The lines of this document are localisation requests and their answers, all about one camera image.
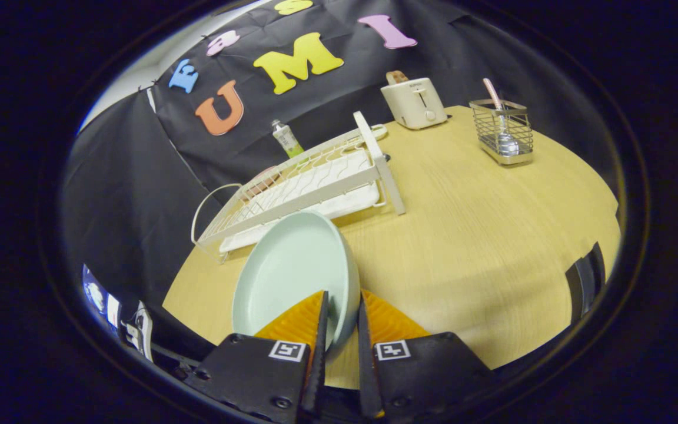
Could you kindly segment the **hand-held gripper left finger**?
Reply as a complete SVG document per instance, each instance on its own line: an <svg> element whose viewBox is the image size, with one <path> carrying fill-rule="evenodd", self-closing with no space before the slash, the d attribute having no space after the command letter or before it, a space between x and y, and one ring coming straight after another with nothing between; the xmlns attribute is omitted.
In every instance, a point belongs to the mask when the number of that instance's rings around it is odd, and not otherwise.
<svg viewBox="0 0 678 424"><path fill-rule="evenodd" d="M185 384L255 420L296 423L317 414L325 381L328 312L329 294L320 290L255 336L226 336Z"/></svg>

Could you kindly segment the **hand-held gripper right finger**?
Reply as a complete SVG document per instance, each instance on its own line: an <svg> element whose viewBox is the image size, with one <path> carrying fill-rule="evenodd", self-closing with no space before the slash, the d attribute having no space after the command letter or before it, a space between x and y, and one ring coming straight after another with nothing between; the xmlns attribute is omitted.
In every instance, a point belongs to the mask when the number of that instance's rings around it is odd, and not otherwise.
<svg viewBox="0 0 678 424"><path fill-rule="evenodd" d="M439 420L483 397L495 373L450 331L430 333L369 290L358 315L361 413Z"/></svg>

